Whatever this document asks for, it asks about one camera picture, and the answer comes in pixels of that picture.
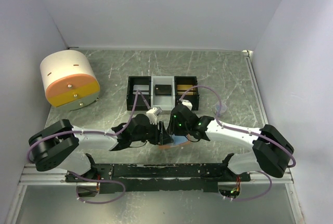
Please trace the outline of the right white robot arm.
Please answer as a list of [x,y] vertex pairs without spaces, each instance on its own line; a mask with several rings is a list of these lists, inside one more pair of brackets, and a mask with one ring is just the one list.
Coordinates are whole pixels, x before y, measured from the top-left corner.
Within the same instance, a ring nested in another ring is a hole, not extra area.
[[239,174],[261,170],[274,178],[284,176],[292,157],[293,146],[272,125],[249,128],[217,121],[210,116],[198,117],[187,106],[177,105],[170,115],[170,134],[191,136],[196,141],[222,141],[248,150],[244,154],[230,154],[224,160],[221,176],[226,181],[234,180]]

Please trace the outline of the black credit card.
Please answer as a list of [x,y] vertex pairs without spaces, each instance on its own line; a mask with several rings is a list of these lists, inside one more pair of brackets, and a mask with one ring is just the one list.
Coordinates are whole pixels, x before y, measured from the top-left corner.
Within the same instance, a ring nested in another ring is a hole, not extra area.
[[156,84],[155,85],[156,96],[172,96],[172,85],[170,84]]

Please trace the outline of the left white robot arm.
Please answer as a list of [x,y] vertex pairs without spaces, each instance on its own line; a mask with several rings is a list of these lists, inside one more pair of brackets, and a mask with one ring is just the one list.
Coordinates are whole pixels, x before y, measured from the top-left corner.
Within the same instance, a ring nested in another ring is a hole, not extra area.
[[96,178],[97,168],[93,166],[91,155],[83,150],[120,151],[137,141],[162,146],[173,143],[173,138],[163,122],[152,124],[144,114],[108,130],[84,129],[63,119],[29,139],[27,160],[35,164],[39,172],[61,168],[90,182]]

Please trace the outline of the white card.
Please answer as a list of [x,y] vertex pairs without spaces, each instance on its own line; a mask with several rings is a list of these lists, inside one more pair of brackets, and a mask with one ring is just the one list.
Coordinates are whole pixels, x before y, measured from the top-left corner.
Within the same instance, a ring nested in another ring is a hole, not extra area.
[[150,94],[149,85],[134,85],[133,86],[133,94],[135,95],[138,90],[140,90],[143,95],[149,95]]

